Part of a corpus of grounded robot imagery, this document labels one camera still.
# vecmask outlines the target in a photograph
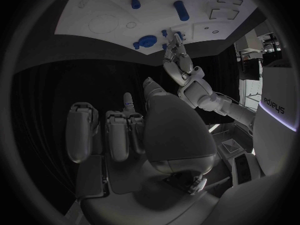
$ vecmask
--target cable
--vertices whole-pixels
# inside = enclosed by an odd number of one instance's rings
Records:
[[[227,98],[229,98],[229,99],[231,99],[231,100],[233,100],[233,101],[235,101],[236,103],[238,103],[238,104],[241,104],[240,102],[238,102],[237,100],[234,100],[232,97],[230,97],[230,96],[227,96],[227,95],[225,95],[225,94],[223,94],[223,93],[221,93],[221,92],[217,92],[217,91],[215,91],[215,93],[216,94],[221,94],[221,95],[223,95],[223,96],[225,96],[225,97],[227,97]],[[257,110],[256,108],[254,108],[254,107],[248,107],[248,106],[245,106],[244,104],[241,104],[243,107],[245,107],[245,108],[247,108],[247,109],[255,109],[255,110]]]

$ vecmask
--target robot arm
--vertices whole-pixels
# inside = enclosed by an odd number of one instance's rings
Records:
[[[178,96],[193,109],[199,107],[205,111],[215,111],[222,116],[230,116],[248,127],[252,135],[255,113],[246,107],[232,103],[226,96],[217,95],[203,79],[201,67],[193,68],[181,37],[175,33],[174,39],[167,46],[163,59],[163,68],[180,86]]]

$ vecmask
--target purple light strip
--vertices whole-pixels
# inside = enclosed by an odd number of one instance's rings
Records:
[[[263,105],[262,102],[259,102],[260,107],[265,110],[268,114],[270,114],[273,118],[275,118],[278,122],[280,122],[281,124],[283,124],[284,126],[286,126],[287,128],[293,130],[294,132],[296,132],[296,128],[291,127],[290,125],[287,125],[284,121],[280,120],[278,117],[276,117],[275,115],[273,115],[270,111],[268,111]]]

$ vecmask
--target blue knob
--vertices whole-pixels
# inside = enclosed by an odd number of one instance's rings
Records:
[[[134,42],[133,46],[134,46],[135,50],[138,50],[140,48],[140,44],[138,42]]]
[[[140,1],[139,0],[132,0],[131,1],[131,7],[133,9],[139,9],[141,7]]]
[[[161,32],[162,32],[162,35],[163,35],[165,38],[168,36],[168,33],[167,33],[166,30],[162,30]]]
[[[138,40],[138,43],[140,46],[144,47],[144,48],[150,48],[152,47],[154,44],[156,44],[158,41],[156,36],[153,35],[148,35],[148,36],[143,36]]]
[[[178,31],[178,32],[175,32],[175,33],[179,35],[179,37],[180,37],[180,39],[181,39],[181,40],[183,40],[183,39],[184,39],[184,38],[183,38],[183,35],[181,34],[181,32],[180,32],[180,31]]]
[[[176,1],[173,5],[176,8],[176,11],[181,21],[187,21],[190,19],[190,16],[186,10],[183,1]]]

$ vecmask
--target sharp logo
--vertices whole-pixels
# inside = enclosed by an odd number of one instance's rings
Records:
[[[270,107],[276,109],[276,111],[281,114],[285,113],[285,108],[282,106],[279,106],[278,104],[276,104],[275,102],[271,101],[271,99],[267,99],[266,97],[264,98],[264,102],[266,104],[268,104]]]

